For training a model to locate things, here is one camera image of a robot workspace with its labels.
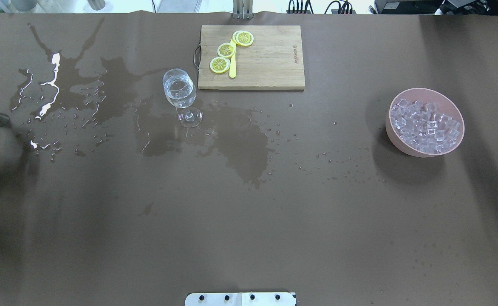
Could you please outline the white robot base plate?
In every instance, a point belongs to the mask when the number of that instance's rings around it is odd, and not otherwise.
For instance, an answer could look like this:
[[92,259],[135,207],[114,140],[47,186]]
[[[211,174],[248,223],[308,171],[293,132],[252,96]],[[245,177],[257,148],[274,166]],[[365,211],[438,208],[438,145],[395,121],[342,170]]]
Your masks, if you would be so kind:
[[297,306],[291,292],[203,292],[188,294],[185,306]]

